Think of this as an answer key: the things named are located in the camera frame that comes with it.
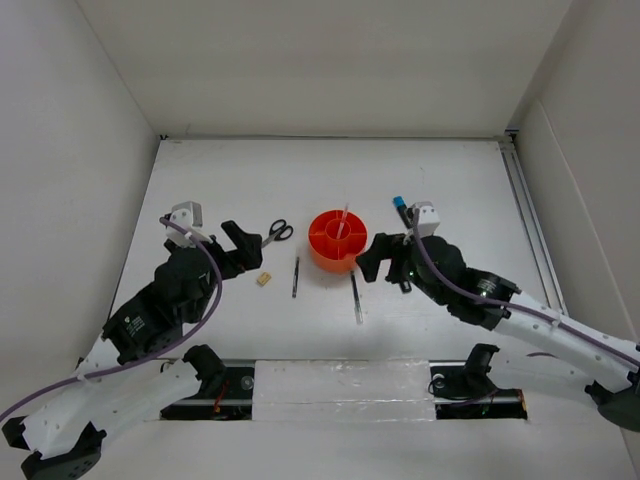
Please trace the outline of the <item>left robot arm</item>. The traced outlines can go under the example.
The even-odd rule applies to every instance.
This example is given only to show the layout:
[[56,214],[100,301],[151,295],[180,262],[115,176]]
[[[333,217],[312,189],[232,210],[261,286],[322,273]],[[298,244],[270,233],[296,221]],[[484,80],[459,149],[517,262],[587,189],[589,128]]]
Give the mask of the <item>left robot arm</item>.
[[171,367],[132,391],[121,386],[128,372],[177,348],[194,335],[220,303],[222,283],[262,264],[262,238],[235,222],[221,227],[234,247],[167,217],[168,259],[153,280],[105,323],[71,377],[26,397],[55,392],[37,412],[1,415],[12,448],[27,451],[28,479],[79,479],[100,460],[102,449],[128,428],[184,398],[212,396],[225,386],[226,367],[206,344],[190,347]]

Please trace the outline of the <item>black clear gel pen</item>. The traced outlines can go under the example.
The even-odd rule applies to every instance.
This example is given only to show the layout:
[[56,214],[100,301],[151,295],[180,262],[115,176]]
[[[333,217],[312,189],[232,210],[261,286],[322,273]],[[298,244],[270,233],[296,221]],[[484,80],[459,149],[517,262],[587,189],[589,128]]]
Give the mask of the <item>black clear gel pen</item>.
[[352,294],[354,299],[354,312],[355,312],[356,324],[363,325],[361,301],[360,301],[360,295],[359,295],[358,286],[357,286],[357,279],[356,279],[354,270],[350,271],[350,282],[351,282]]

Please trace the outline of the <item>pink translucent pen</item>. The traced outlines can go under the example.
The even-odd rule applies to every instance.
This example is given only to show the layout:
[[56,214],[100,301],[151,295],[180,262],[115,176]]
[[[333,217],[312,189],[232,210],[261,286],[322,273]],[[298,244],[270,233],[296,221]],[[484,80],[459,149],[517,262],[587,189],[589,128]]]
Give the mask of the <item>pink translucent pen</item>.
[[337,230],[337,233],[336,233],[336,240],[341,240],[342,239],[342,234],[343,234],[344,229],[345,229],[348,212],[349,212],[349,203],[346,203],[346,205],[345,205],[345,207],[344,207],[344,209],[342,211],[342,214],[341,214],[339,227],[338,227],[338,230]]

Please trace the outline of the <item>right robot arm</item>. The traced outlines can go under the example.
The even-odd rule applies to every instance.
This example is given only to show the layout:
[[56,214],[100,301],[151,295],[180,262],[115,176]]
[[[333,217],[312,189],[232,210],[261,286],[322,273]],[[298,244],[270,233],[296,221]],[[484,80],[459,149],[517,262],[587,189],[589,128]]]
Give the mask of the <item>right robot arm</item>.
[[639,346],[598,331],[523,292],[515,283],[466,264],[460,249],[436,236],[379,233],[356,263],[366,282],[390,263],[391,284],[411,284],[464,324],[535,347],[521,360],[479,343],[442,397],[474,403],[502,389],[538,389],[570,398],[610,423],[639,429]]

